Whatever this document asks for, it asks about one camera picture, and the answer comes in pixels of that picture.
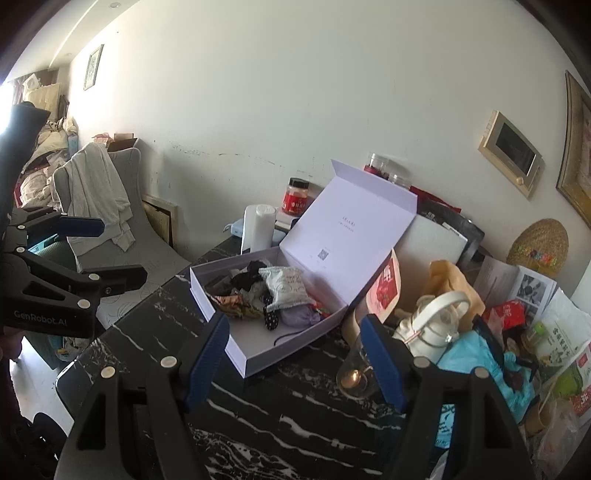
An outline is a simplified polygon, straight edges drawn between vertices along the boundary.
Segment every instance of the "light blue plastic bag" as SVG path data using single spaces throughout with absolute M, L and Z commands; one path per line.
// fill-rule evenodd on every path
M 534 389 L 529 382 L 530 369 L 517 365 L 514 353 L 505 353 L 505 368 L 514 372 L 521 372 L 524 379 L 521 391 L 513 391 L 503 380 L 503 370 L 493 359 L 486 341 L 474 331 L 460 335 L 460 338 L 441 357 L 437 366 L 442 370 L 465 374 L 470 373 L 475 367 L 486 368 L 499 387 L 503 398 L 507 401 L 507 405 L 509 405 L 513 418 L 517 423 L 523 419 L 527 407 L 535 396 Z M 452 404 L 444 405 L 441 409 L 435 446 L 449 448 L 452 441 L 455 413 L 456 408 Z

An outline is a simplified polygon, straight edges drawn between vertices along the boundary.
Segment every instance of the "white gift box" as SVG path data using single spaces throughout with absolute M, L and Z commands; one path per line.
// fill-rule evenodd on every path
M 226 353 L 243 378 L 336 327 L 415 217 L 415 194 L 341 162 L 333 168 L 334 179 L 278 247 L 191 267 L 191 292 L 208 321 L 215 309 L 203 286 L 263 258 L 302 270 L 308 293 L 332 312 L 304 331 L 230 318 Z

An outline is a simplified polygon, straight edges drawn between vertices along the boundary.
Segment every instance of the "paper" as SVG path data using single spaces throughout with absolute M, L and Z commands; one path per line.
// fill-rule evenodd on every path
M 529 268 L 486 257 L 474 289 L 487 309 L 509 300 L 519 300 L 525 309 L 527 325 L 536 322 L 556 289 L 556 282 Z
M 591 316 L 574 306 L 558 289 L 539 323 L 548 332 L 548 336 L 535 347 L 535 355 L 543 365 L 540 375 L 545 383 L 568 365 L 591 339 Z

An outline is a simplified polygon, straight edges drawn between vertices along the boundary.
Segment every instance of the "framed painting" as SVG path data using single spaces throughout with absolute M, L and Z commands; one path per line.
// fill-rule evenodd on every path
M 591 228 L 591 98 L 566 72 L 564 155 L 556 188 Z
M 104 46 L 104 44 L 101 45 L 94 52 L 92 52 L 90 54 L 90 57 L 88 58 L 88 66 L 86 67 L 86 77 L 84 79 L 84 90 L 88 90 L 95 84 L 96 72 L 99 69 L 100 55 L 103 53 Z

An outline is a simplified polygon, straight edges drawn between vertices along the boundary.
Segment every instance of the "curtain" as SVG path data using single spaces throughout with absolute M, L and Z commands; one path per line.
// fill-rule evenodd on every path
M 57 80 L 57 70 L 39 70 L 39 72 L 34 72 L 39 79 L 41 85 L 52 85 Z M 32 73 L 28 75 L 23 75 L 22 77 L 15 78 L 12 80 L 12 85 L 14 86 L 14 95 L 12 97 L 12 104 L 17 105 L 18 103 L 22 103 L 22 91 L 24 90 L 22 83 L 29 78 Z

